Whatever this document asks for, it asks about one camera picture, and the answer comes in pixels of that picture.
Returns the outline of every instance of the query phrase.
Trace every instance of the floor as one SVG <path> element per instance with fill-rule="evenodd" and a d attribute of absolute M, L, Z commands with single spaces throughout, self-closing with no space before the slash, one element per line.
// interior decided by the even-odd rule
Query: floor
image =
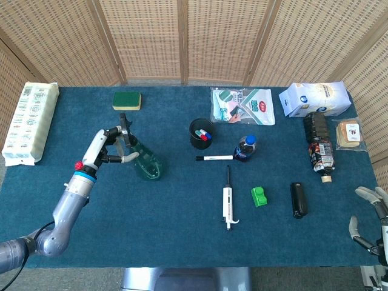
<path fill-rule="evenodd" d="M 137 80 L 131 85 L 180 85 L 179 81 Z M 189 85 L 233 85 L 211 82 L 190 82 Z M 0 185 L 4 178 L 4 159 L 0 156 Z M 253 291 L 363 291 L 359 267 L 258 267 L 252 269 Z M 0 275 L 0 288 L 8 283 L 15 271 Z M 24 269 L 8 291 L 113 291 L 119 290 L 120 268 L 71 268 L 71 269 Z M 195 284 L 206 286 L 204 278 Z M 171 282 L 161 280 L 157 289 L 168 291 L 206 291 L 204 287 L 193 288 L 190 278 Z"/>

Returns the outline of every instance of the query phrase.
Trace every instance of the green block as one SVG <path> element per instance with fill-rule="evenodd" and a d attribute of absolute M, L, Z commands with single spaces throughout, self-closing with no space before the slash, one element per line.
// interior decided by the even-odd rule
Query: green block
<path fill-rule="evenodd" d="M 140 92 L 116 92 L 113 95 L 112 107 L 115 110 L 140 110 Z"/>
<path fill-rule="evenodd" d="M 250 192 L 252 193 L 253 202 L 256 207 L 267 204 L 267 197 L 264 195 L 263 187 L 253 188 Z"/>

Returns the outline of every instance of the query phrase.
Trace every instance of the table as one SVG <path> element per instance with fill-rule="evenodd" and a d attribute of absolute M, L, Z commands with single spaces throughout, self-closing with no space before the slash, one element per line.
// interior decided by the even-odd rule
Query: table
<path fill-rule="evenodd" d="M 76 161 L 99 129 L 119 124 L 115 92 L 139 91 L 142 108 L 127 112 L 132 132 L 167 165 L 160 181 L 143 181 L 133 164 L 103 164 L 97 183 L 58 258 L 34 256 L 29 267 L 238 267 L 359 266 L 376 264 L 349 236 L 351 215 L 374 241 L 380 225 L 373 206 L 356 196 L 376 180 L 367 153 L 336 151 L 333 183 L 323 184 L 310 166 L 301 118 L 286 118 L 272 87 L 273 126 L 215 124 L 213 144 L 197 150 L 189 124 L 210 116 L 208 87 L 61 87 L 43 158 L 34 167 L 7 169 L 0 193 L 0 240 L 26 235 L 51 221 Z M 356 116 L 352 105 L 341 116 Z M 228 155 L 239 139 L 258 138 L 248 163 L 195 161 Z M 226 231 L 222 188 L 231 166 L 234 217 Z M 301 182 L 309 203 L 303 219 L 292 216 L 289 184 Z M 263 186 L 268 205 L 255 208 L 250 190 Z"/>

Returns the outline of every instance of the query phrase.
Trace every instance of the woven screen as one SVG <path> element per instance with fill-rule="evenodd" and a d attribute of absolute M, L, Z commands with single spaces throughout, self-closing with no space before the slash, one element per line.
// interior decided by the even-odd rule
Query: woven screen
<path fill-rule="evenodd" d="M 189 0 L 189 79 L 242 82 L 268 0 Z"/>
<path fill-rule="evenodd" d="M 13 112 L 24 83 L 28 80 L 16 64 L 0 49 L 0 149 L 2 149 Z"/>
<path fill-rule="evenodd" d="M 1 1 L 0 27 L 48 82 L 118 82 L 83 0 Z"/>
<path fill-rule="evenodd" d="M 325 81 L 387 1 L 283 0 L 251 85 Z"/>
<path fill-rule="evenodd" d="M 100 1 L 128 78 L 179 78 L 176 0 Z"/>
<path fill-rule="evenodd" d="M 388 165 L 374 167 L 378 185 L 388 192 Z"/>
<path fill-rule="evenodd" d="M 388 32 L 345 76 L 363 122 L 369 155 L 388 153 Z"/>

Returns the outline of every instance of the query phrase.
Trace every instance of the pen holder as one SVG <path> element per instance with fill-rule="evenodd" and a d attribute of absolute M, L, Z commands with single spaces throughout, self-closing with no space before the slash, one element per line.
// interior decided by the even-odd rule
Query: pen holder
<path fill-rule="evenodd" d="M 197 118 L 193 120 L 192 123 L 190 123 L 189 131 L 191 144 L 197 149 L 204 150 L 212 144 L 213 138 L 206 141 L 202 140 L 198 135 L 195 134 L 195 131 L 200 129 L 205 130 L 207 133 L 213 136 L 214 126 L 210 120 L 205 118 Z"/>

